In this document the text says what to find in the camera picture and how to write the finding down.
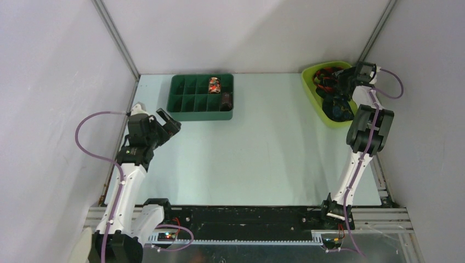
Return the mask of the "orange navy striped tie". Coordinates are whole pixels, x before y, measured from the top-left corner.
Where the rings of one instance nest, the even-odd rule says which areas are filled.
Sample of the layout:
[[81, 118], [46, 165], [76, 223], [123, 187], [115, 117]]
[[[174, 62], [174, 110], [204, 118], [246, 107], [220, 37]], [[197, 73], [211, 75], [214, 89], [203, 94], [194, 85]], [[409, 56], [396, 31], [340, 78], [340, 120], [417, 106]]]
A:
[[316, 86], [317, 95], [324, 98], [336, 91], [338, 77], [335, 74], [341, 70], [341, 67], [324, 67], [314, 73], [313, 84]]

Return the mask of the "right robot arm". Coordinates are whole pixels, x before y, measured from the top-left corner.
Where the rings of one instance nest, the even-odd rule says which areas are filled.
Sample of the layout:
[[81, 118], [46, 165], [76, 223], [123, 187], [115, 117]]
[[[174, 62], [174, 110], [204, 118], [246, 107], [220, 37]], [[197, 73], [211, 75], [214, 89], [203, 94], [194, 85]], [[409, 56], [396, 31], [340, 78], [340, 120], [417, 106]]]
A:
[[323, 201], [319, 222], [326, 229], [347, 224], [356, 188], [373, 157], [383, 150], [394, 112], [379, 101], [375, 84], [380, 67], [358, 62], [354, 67], [334, 74], [340, 95], [345, 95], [358, 107], [348, 130], [346, 143], [350, 148], [338, 187]]

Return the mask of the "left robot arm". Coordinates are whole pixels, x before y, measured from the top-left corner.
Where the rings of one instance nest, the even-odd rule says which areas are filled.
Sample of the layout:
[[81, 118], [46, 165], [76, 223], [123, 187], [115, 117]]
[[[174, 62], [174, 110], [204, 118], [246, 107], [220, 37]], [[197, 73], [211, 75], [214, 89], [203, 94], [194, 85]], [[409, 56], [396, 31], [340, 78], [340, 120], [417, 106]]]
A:
[[106, 211], [92, 234], [89, 262], [141, 262], [143, 249], [156, 226], [167, 228], [173, 213], [169, 201], [146, 204], [134, 219], [139, 190], [148, 173], [154, 151], [181, 129], [164, 109], [149, 114], [137, 103], [127, 112], [127, 135], [113, 160], [119, 175]]

